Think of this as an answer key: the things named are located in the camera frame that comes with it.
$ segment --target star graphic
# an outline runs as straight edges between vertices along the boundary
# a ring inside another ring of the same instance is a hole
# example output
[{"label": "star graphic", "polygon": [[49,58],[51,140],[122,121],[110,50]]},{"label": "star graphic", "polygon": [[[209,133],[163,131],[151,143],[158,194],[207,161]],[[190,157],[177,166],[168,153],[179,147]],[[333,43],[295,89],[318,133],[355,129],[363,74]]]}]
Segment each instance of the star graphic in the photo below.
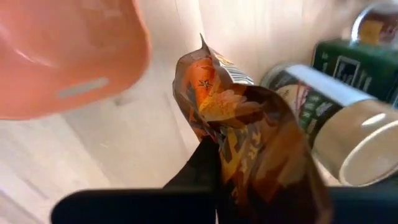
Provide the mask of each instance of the star graphic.
[{"label": "star graphic", "polygon": [[205,87],[206,88],[206,90],[209,88],[209,87],[211,87],[211,84],[209,83],[209,80],[199,80],[199,82],[200,82],[200,84],[199,84],[199,86],[203,86],[203,87]]}]

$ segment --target black object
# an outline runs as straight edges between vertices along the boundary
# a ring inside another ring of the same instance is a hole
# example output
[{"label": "black object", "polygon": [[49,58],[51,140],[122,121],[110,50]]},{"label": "black object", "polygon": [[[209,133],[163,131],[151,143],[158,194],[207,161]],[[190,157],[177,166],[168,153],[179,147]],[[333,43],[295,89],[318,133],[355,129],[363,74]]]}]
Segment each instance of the black object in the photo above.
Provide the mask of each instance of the black object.
[{"label": "black object", "polygon": [[[223,204],[218,145],[202,140],[181,171],[163,189],[85,190],[67,196],[53,209],[53,224],[239,223]],[[398,188],[331,187],[333,223],[398,223]]]}]

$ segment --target orange container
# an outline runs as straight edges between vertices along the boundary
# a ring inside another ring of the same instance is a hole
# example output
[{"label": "orange container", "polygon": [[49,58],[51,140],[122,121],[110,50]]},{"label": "orange container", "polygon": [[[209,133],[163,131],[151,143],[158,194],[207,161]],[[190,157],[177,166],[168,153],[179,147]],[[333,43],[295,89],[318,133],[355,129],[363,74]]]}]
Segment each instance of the orange container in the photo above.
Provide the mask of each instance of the orange container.
[{"label": "orange container", "polygon": [[143,74],[132,0],[0,2],[0,119],[30,119],[119,93]]}]

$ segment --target beer can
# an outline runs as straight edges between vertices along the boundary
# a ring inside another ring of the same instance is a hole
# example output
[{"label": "beer can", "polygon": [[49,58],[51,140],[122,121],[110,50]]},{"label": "beer can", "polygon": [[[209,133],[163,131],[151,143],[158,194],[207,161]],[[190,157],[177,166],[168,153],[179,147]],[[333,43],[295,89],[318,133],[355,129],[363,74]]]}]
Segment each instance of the beer can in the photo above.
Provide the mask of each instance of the beer can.
[{"label": "beer can", "polygon": [[333,39],[317,44],[312,67],[398,108],[398,51]]},{"label": "beer can", "polygon": [[356,18],[352,40],[398,48],[398,1],[369,5]]},{"label": "beer can", "polygon": [[365,186],[398,169],[398,112],[306,65],[279,65],[261,81],[289,104],[313,155],[343,185]]}]

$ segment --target crinkled plastic packaging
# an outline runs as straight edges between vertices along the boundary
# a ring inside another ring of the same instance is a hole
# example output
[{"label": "crinkled plastic packaging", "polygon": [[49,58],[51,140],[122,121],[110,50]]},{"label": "crinkled plastic packaging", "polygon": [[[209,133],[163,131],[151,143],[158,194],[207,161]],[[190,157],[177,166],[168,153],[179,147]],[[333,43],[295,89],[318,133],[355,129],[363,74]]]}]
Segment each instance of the crinkled plastic packaging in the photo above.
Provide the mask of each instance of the crinkled plastic packaging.
[{"label": "crinkled plastic packaging", "polygon": [[221,160],[220,223],[330,223],[331,201],[285,101],[206,45],[177,62],[174,98]]}]

